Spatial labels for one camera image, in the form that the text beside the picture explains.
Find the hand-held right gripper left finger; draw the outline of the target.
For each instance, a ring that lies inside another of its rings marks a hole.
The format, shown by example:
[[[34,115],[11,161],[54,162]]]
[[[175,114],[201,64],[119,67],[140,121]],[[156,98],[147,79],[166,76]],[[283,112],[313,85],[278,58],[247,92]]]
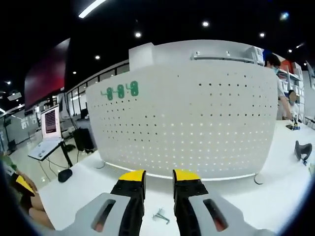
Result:
[[[146,171],[123,174],[110,193],[82,207],[64,236],[138,236],[145,213]]]

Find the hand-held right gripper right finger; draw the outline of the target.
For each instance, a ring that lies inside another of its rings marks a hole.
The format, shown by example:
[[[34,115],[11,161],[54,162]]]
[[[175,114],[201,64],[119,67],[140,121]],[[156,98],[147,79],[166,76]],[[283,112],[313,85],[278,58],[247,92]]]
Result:
[[[192,172],[173,170],[174,214],[182,236],[271,236],[244,220],[236,206],[206,189]]]

